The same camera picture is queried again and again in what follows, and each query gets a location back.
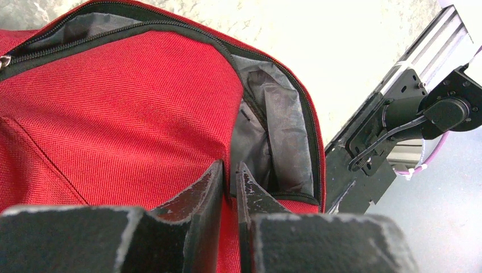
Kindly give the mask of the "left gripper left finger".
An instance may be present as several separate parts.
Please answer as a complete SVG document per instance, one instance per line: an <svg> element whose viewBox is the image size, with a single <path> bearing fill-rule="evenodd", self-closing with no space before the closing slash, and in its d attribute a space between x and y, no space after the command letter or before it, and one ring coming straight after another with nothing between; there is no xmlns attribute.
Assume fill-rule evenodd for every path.
<svg viewBox="0 0 482 273"><path fill-rule="evenodd" d="M223 163L156 209L13 206L1 214L2 272L215 272Z"/></svg>

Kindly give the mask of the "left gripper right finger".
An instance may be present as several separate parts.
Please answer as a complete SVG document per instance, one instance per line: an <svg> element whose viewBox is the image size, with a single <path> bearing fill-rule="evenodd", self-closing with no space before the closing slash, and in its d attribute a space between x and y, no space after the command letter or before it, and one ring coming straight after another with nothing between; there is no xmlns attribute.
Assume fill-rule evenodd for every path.
<svg viewBox="0 0 482 273"><path fill-rule="evenodd" d="M418 272L401 229L388 217L296 214L236 171L242 272Z"/></svg>

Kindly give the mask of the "red student backpack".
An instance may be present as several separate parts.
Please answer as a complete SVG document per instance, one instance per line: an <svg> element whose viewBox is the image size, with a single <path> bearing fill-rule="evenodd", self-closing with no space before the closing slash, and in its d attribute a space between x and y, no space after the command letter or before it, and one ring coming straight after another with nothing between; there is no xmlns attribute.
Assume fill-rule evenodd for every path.
<svg viewBox="0 0 482 273"><path fill-rule="evenodd" d="M1 214L150 211L217 160L215 272L242 272L239 163L290 212L325 211L313 102L266 53L137 1L89 1L39 30L1 31Z"/></svg>

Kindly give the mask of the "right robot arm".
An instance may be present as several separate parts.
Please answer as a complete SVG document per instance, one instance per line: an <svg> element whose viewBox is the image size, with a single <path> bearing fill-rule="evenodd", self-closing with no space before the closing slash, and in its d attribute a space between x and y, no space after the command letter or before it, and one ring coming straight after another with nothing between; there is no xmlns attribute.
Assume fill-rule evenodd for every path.
<svg viewBox="0 0 482 273"><path fill-rule="evenodd" d="M399 142L480 127L481 85L465 73L468 67L455 68L431 91L412 69L406 72L349 137L348 170L372 176Z"/></svg>

